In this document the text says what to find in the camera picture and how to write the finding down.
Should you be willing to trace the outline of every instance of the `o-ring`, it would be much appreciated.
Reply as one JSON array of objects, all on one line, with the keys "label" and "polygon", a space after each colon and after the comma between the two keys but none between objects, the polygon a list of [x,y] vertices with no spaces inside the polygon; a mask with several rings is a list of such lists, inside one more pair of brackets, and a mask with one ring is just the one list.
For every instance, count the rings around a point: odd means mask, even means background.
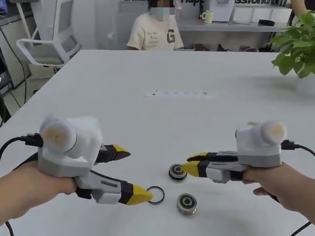
[{"label": "o-ring", "polygon": [[147,191],[149,191],[150,189],[158,189],[158,190],[160,190],[160,191],[162,192],[162,194],[163,194],[163,197],[162,197],[161,200],[159,200],[159,201],[157,201],[157,202],[149,201],[149,203],[150,203],[151,205],[159,205],[159,204],[161,204],[161,203],[164,201],[164,198],[165,198],[164,190],[163,190],[161,187],[158,187],[158,186],[151,186],[150,188],[147,189]]}]

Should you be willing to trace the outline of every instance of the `white tabletop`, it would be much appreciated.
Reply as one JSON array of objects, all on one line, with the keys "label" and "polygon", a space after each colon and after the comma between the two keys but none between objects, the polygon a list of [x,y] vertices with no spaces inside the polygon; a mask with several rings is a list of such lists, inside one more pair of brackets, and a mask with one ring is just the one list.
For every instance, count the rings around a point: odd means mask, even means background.
[{"label": "white tabletop", "polygon": [[[273,69],[272,53],[82,51],[0,131],[0,143],[36,132],[50,113],[99,119],[105,144],[120,144],[132,156],[95,167],[105,175],[165,190],[159,206],[98,205],[76,195],[59,196],[12,221],[16,236],[288,236],[306,219],[284,210],[254,186],[214,184],[188,176],[173,183],[174,163],[202,151],[235,150],[235,129],[248,121],[279,119],[289,138],[315,148],[315,103],[293,89],[294,75]],[[214,100],[147,98],[152,90],[207,91]],[[9,146],[3,175],[35,152]],[[315,177],[315,158],[286,151],[284,160]],[[182,193],[198,201],[193,218],[176,210]],[[312,235],[310,226],[300,236]],[[6,235],[5,227],[0,229]]]}]

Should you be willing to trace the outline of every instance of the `hand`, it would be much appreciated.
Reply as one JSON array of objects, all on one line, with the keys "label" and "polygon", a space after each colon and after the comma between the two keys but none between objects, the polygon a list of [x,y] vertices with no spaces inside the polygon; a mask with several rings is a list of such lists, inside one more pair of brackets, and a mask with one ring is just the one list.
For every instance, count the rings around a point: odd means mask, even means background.
[{"label": "hand", "polygon": [[307,189],[313,181],[283,163],[270,169],[250,168],[244,174],[243,183],[259,183],[261,187],[255,189],[254,194],[268,196],[268,193],[271,193],[278,198],[284,208],[300,211],[301,197],[307,195]]},{"label": "hand", "polygon": [[12,194],[21,196],[13,218],[19,218],[31,208],[44,204],[58,194],[72,194],[76,184],[72,178],[58,178],[46,175],[38,170],[37,161],[24,164],[3,178],[10,184]]}]

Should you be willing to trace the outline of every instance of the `forearm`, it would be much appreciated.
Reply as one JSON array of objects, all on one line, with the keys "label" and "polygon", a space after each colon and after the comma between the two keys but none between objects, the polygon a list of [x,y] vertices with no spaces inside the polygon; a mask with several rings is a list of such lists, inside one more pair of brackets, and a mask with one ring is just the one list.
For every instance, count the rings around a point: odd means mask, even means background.
[{"label": "forearm", "polygon": [[15,177],[8,174],[0,178],[0,225],[17,217],[23,211],[23,194],[20,186],[15,184]]},{"label": "forearm", "polygon": [[307,12],[304,0],[291,0],[291,6],[295,15],[300,15]]},{"label": "forearm", "polygon": [[298,212],[315,224],[315,179],[308,178],[299,197],[294,201],[299,205]]}]

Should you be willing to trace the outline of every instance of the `white mug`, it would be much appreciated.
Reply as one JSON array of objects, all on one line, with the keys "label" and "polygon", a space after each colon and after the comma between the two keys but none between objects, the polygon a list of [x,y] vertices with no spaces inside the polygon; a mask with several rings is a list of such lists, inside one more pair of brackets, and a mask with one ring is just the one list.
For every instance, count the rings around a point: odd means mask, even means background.
[{"label": "white mug", "polygon": [[202,13],[201,18],[205,21],[206,24],[211,24],[213,20],[213,12],[206,11]]}]

